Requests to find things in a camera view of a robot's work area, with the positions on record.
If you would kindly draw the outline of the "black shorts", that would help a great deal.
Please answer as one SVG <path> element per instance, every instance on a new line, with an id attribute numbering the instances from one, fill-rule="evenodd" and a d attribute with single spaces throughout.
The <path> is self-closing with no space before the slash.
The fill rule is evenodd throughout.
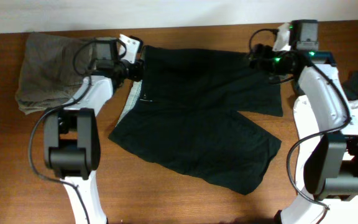
<path id="1" fill-rule="evenodd" d="M 146 46 L 140 95 L 109 138 L 139 158 L 228 188 L 253 192 L 281 142 L 244 116 L 282 116 L 280 87 L 247 55 Z"/>

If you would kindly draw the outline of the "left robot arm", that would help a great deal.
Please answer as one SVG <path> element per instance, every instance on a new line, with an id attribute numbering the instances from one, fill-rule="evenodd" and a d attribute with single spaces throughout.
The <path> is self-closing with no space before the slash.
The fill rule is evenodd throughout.
<path id="1" fill-rule="evenodd" d="M 120 35 L 81 46 L 73 57 L 74 71 L 83 77 L 80 88 L 42 116 L 45 166 L 53 171 L 50 181 L 64 186 L 76 223 L 108 222 L 96 181 L 101 159 L 96 117 L 125 80 L 141 80 L 142 45 L 134 36 Z"/>

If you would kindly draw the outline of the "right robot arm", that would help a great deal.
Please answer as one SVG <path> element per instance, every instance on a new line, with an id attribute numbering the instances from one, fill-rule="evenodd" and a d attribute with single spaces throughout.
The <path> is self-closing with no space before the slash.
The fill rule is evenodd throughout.
<path id="1" fill-rule="evenodd" d="M 358 100 L 347 98 L 331 52 L 321 51 L 316 20 L 273 30 L 272 46 L 250 47 L 251 65 L 288 81 L 298 93 L 293 115 L 299 139 L 287 174 L 296 198 L 277 223 L 358 223 Z"/>

